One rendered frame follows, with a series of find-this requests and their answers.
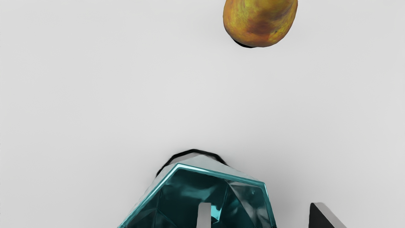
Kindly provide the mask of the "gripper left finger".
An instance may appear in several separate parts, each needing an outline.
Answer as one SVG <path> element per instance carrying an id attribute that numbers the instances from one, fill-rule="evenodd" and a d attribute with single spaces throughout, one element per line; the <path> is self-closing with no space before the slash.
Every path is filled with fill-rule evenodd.
<path id="1" fill-rule="evenodd" d="M 196 228 L 211 228 L 211 203 L 199 204 Z"/>

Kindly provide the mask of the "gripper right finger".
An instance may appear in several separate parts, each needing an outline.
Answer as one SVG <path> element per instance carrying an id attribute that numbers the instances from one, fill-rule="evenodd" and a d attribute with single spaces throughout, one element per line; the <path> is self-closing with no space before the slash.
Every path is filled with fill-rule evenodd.
<path id="1" fill-rule="evenodd" d="M 322 202 L 310 204 L 308 228 L 347 228 Z"/>

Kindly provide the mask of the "teal faceted mug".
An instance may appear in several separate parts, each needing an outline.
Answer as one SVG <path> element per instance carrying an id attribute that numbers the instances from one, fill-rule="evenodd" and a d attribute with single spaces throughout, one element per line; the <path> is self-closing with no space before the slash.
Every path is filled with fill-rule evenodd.
<path id="1" fill-rule="evenodd" d="M 196 228 L 201 203 L 211 228 L 277 228 L 265 183 L 206 155 L 164 167 L 118 228 Z"/>

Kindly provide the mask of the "yellow-red mango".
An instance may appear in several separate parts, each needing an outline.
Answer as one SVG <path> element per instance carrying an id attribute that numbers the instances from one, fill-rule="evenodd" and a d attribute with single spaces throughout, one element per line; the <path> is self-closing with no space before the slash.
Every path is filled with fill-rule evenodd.
<path id="1" fill-rule="evenodd" d="M 227 34 L 247 47 L 269 47 L 281 41 L 296 17 L 298 0 L 226 0 Z"/>

